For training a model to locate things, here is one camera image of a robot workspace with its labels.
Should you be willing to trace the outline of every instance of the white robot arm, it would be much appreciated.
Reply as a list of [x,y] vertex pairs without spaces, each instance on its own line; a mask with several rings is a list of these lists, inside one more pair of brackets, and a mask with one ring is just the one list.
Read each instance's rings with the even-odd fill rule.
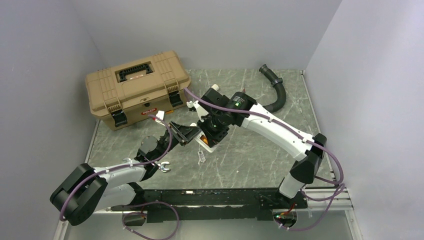
[[[252,130],[276,145],[286,150],[295,160],[290,172],[285,176],[280,186],[278,194],[285,202],[291,200],[299,194],[299,190],[306,184],[311,184],[321,164],[322,150],[307,143],[315,142],[321,146],[326,144],[326,137],[322,134],[312,136],[302,132],[269,113],[262,105],[243,92],[236,92],[231,99],[221,95],[214,88],[210,88],[201,98],[202,102],[210,103],[214,106],[225,107],[225,109],[243,110],[250,113],[265,115],[269,120],[246,113],[236,113],[223,110],[216,110],[209,105],[196,101],[189,106],[196,109],[199,121],[191,126],[183,126],[174,122],[169,123],[172,131],[172,139],[168,131],[158,140],[153,136],[145,137],[138,149],[134,159],[126,159],[127,162],[119,165],[135,165],[156,159],[169,151],[176,145],[185,146],[192,140],[201,144],[207,151],[213,152],[219,142],[228,134],[229,125],[237,125],[242,128]],[[285,127],[275,123],[277,120],[288,126],[291,130],[303,137],[293,135]],[[117,167],[95,167],[92,168],[84,163],[78,166],[68,178],[54,191],[50,201],[58,210],[61,210],[70,192],[83,179],[93,173],[99,173]],[[78,193],[72,197],[66,206],[65,217],[71,225],[78,225],[85,221],[94,211],[117,205],[131,205],[138,203],[137,198],[140,187],[136,182],[150,178],[160,165],[149,163],[122,168],[116,171],[106,171],[88,181]]]

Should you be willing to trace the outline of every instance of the black corrugated hose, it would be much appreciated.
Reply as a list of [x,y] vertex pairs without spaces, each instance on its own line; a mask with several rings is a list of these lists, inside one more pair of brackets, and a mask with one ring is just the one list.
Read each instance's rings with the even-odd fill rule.
[[277,92],[277,100],[274,103],[263,106],[270,113],[274,113],[280,110],[286,103],[287,96],[286,90],[283,86],[283,79],[281,77],[279,78],[271,69],[267,67],[266,64],[259,68],[259,72],[265,75],[265,77],[271,82],[272,86]]

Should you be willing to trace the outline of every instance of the tan toolbox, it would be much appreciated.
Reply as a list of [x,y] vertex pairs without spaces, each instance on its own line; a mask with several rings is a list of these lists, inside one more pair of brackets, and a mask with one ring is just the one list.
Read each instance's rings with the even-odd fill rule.
[[147,119],[157,111],[186,105],[191,80],[174,51],[162,52],[87,75],[91,113],[112,130]]

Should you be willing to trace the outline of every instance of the marble floor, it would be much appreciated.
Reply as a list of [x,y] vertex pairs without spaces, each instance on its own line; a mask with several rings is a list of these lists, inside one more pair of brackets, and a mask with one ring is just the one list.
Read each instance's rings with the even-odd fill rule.
[[[191,89],[201,96],[217,84],[219,92],[229,98],[245,88],[248,95],[262,105],[273,103],[276,91],[257,69],[188,69]],[[274,70],[283,78],[287,101],[274,115],[293,127],[316,135],[318,125],[307,90],[299,70]],[[165,121],[189,125],[198,119],[187,107],[165,115]],[[105,167],[122,163],[123,158],[134,158],[141,141],[146,136],[159,138],[165,132],[162,125],[144,120],[112,131],[100,122],[88,163],[92,167]],[[170,172],[157,171],[150,179],[140,182],[144,189],[211,189],[211,188],[262,188],[277,187],[295,160],[282,148],[265,137],[237,126],[230,130],[219,147],[209,153],[203,150],[205,162],[200,162],[198,151],[202,148],[191,142],[176,146],[161,162],[168,161]],[[318,176],[330,179],[328,161],[322,161]],[[315,180],[312,187],[330,184]]]

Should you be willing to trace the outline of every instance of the purple cable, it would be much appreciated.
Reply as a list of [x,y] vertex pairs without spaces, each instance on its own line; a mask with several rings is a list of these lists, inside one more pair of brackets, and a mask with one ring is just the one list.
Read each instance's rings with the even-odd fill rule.
[[[261,113],[258,113],[258,112],[254,112],[254,111],[246,111],[246,110],[230,109],[230,108],[225,108],[225,107],[221,107],[221,106],[213,105],[212,103],[209,103],[209,102],[207,102],[207,101],[205,101],[205,100],[201,99],[200,97],[198,97],[198,96],[194,95],[194,94],[193,94],[190,90],[188,90],[186,87],[184,88],[184,91],[185,91],[186,93],[188,93],[190,96],[192,96],[194,99],[196,99],[197,101],[199,101],[200,103],[202,103],[202,104],[204,104],[204,105],[206,105],[206,106],[209,106],[209,107],[211,107],[211,108],[214,108],[214,109],[218,109],[218,110],[226,111],[226,112],[231,112],[231,113],[238,113],[238,114],[251,114],[251,115],[259,116],[259,117],[264,118],[264,119],[266,119],[266,120],[269,120],[269,119],[270,119],[270,117],[269,117],[269,116],[264,115],[264,114],[261,114]],[[288,126],[287,126],[287,125],[285,125],[284,123],[282,123],[282,122],[280,122],[280,121],[277,121],[277,120],[275,120],[275,119],[272,119],[272,122],[274,122],[274,123],[276,123],[276,124],[278,124],[278,125],[282,126],[282,127],[283,127],[283,128],[285,128],[286,130],[288,130],[289,132],[291,132],[292,134],[294,134],[294,135],[295,135],[297,138],[299,138],[300,140],[303,140],[303,139],[304,139],[304,137],[303,137],[302,135],[300,135],[299,133],[297,133],[295,130],[291,129],[290,127],[288,127]],[[329,156],[330,156],[330,157],[334,160],[334,162],[335,162],[335,164],[337,165],[337,168],[338,168],[338,170],[339,170],[339,172],[340,172],[340,179],[339,179],[339,180],[337,180],[337,181],[327,180],[327,179],[324,179],[324,178],[319,177],[319,176],[317,176],[316,178],[317,178],[317,179],[319,179],[319,180],[322,180],[322,181],[324,181],[324,182],[326,182],[326,183],[330,183],[330,184],[334,184],[334,185],[341,184],[341,183],[343,182],[343,179],[344,179],[344,174],[343,174],[342,165],[340,164],[340,162],[339,162],[339,160],[337,159],[337,157],[336,157],[336,156],[335,156],[335,155],[334,155],[331,151],[329,151],[327,148],[325,148],[325,147],[323,147],[323,146],[321,146],[321,145],[319,145],[319,144],[317,144],[317,143],[315,143],[315,142],[313,142],[313,141],[306,140],[306,142],[307,142],[308,144],[311,144],[312,146],[317,147],[317,148],[321,149],[322,151],[326,152],[326,153],[327,153],[327,154],[328,154],[328,155],[329,155]]]
[[122,218],[122,226],[126,230],[130,231],[131,233],[136,234],[136,235],[138,235],[138,236],[140,236],[140,237],[142,237],[144,239],[147,239],[147,240],[168,240],[168,239],[172,238],[175,235],[175,233],[177,232],[178,227],[180,226],[180,216],[178,216],[177,210],[175,210],[175,208],[173,206],[171,206],[170,204],[168,204],[166,202],[163,202],[163,201],[152,201],[152,202],[147,202],[147,203],[143,203],[143,204],[139,204],[139,205],[131,205],[129,207],[139,208],[139,207],[143,207],[143,206],[147,206],[147,205],[152,205],[152,204],[163,204],[163,205],[166,205],[166,206],[168,206],[175,213],[175,216],[176,216],[176,227],[175,227],[174,231],[169,236],[167,236],[165,238],[162,238],[162,239],[154,239],[154,238],[150,238],[148,236],[145,236],[145,235],[143,235],[143,234],[141,234],[141,233],[139,233],[137,231],[134,231],[133,229],[127,227],[125,225],[125,218],[127,216],[131,216],[131,215],[142,215],[143,213],[140,213],[140,212],[130,212],[130,213],[126,214]]
[[[169,144],[168,144],[168,147],[166,148],[165,152],[161,156],[159,156],[158,158],[153,159],[151,161],[146,161],[146,162],[140,162],[140,163],[133,164],[132,165],[133,167],[143,166],[143,165],[147,165],[147,164],[151,164],[151,163],[157,162],[157,161],[161,160],[168,153],[168,151],[171,149],[171,144],[172,144],[172,138],[173,138],[173,136],[172,136],[172,131],[171,131],[170,127],[165,123],[165,121],[163,121],[160,118],[157,118],[155,115],[149,115],[149,117],[152,118],[152,119],[158,119],[159,121],[161,121],[165,125],[165,127],[166,127],[166,129],[168,130],[168,133],[169,133]],[[130,167],[131,167],[130,164],[126,164],[126,165],[115,166],[115,167],[109,168],[108,170],[109,170],[109,172],[113,172],[113,171],[116,171],[116,170],[119,170],[119,169],[130,168]],[[89,181],[90,179],[92,179],[92,178],[94,178],[94,177],[96,177],[98,175],[102,175],[102,174],[104,174],[106,172],[107,172],[107,170],[102,170],[102,171],[99,171],[99,172],[95,172],[95,173],[91,174],[90,176],[88,176],[87,178],[85,178],[84,180],[82,180],[78,185],[76,185],[76,187],[69,194],[69,196],[67,197],[67,199],[63,203],[62,208],[60,209],[60,215],[59,215],[60,221],[62,221],[62,222],[66,221],[66,219],[64,217],[65,209],[67,208],[67,206],[69,204],[69,201],[75,195],[75,193],[78,191],[78,189],[80,189],[82,186],[84,186],[84,184],[87,181]],[[159,202],[148,202],[148,203],[144,203],[144,204],[145,205],[149,205],[149,204],[155,204],[155,203],[159,203]],[[169,204],[167,204],[165,202],[160,202],[160,203],[161,204],[165,204],[168,207],[170,207],[172,210],[174,210],[174,212],[176,214],[176,219],[177,219],[177,227],[176,227],[175,231],[172,233],[172,235],[170,235],[169,237],[163,239],[163,240],[167,240],[167,239],[171,238],[176,233],[177,228],[179,226],[179,216],[177,214],[177,211],[171,205],[169,205]]]
[[[340,193],[342,193],[343,192],[343,189],[345,188],[345,184],[340,184],[336,189],[335,189],[335,193],[337,193],[336,194],[336,196],[337,195],[339,195]],[[330,206],[331,206],[331,204],[333,203],[333,200],[334,200],[334,196],[331,196],[330,198],[330,202],[328,203],[328,205],[327,205],[327,207],[325,208],[325,210],[324,210],[324,212],[321,214],[321,216],[319,216],[319,218],[318,218],[318,220],[316,220],[313,224],[311,224],[310,226],[307,226],[307,227],[304,227],[304,228],[287,228],[287,227],[285,227],[285,226],[281,226],[282,228],[284,228],[285,230],[287,230],[287,231],[293,231],[293,232],[301,232],[301,231],[308,231],[308,230],[310,230],[310,229],[312,229],[312,228],[314,228],[316,225],[318,225],[322,220],[323,220],[323,218],[327,215],[327,213],[329,212],[329,209],[330,209]]]

